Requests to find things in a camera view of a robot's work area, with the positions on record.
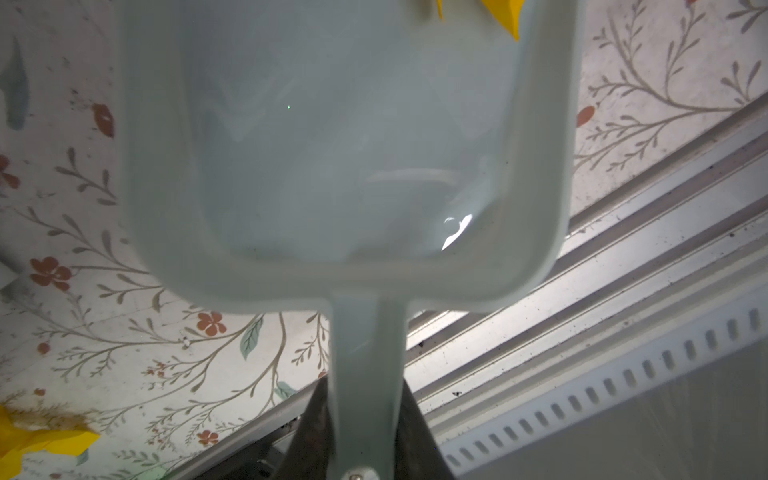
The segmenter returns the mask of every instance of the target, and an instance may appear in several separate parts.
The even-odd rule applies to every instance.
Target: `dustpan handle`
[[[395,430],[406,357],[406,308],[375,295],[336,295],[330,321],[329,480],[394,477]]]

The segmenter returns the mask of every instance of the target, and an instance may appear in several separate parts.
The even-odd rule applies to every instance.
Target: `floral patterned surface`
[[[768,89],[759,0],[591,0],[578,212]],[[87,426],[23,478],[159,478],[324,375],[314,312],[211,312],[165,290],[121,225],[108,0],[0,0],[0,402]]]

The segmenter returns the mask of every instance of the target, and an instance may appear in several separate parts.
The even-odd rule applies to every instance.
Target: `light green dustpan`
[[[118,4],[134,245],[196,304],[331,318],[335,480],[392,478],[408,316],[516,301],[564,236],[584,3],[520,42],[454,3]]]

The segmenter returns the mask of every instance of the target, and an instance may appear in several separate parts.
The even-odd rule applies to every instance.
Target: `yellow object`
[[[442,0],[436,1],[437,12],[442,20]],[[482,2],[498,23],[502,24],[515,37],[515,40],[520,40],[520,11],[523,9],[525,0],[482,0]]]
[[[18,429],[0,406],[0,480],[10,480],[22,472],[22,455],[25,453],[47,450],[77,456],[98,438],[98,434],[85,431]]]

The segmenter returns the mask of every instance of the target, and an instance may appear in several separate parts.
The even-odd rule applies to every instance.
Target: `crumpled yellow paper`
[[[86,431],[18,429],[0,406],[0,480],[10,480],[22,472],[22,455],[25,453],[46,450],[77,456],[98,438],[98,434]]]
[[[437,11],[442,19],[442,0],[437,1]],[[520,40],[520,11],[525,0],[482,0],[485,7],[507,31]]]

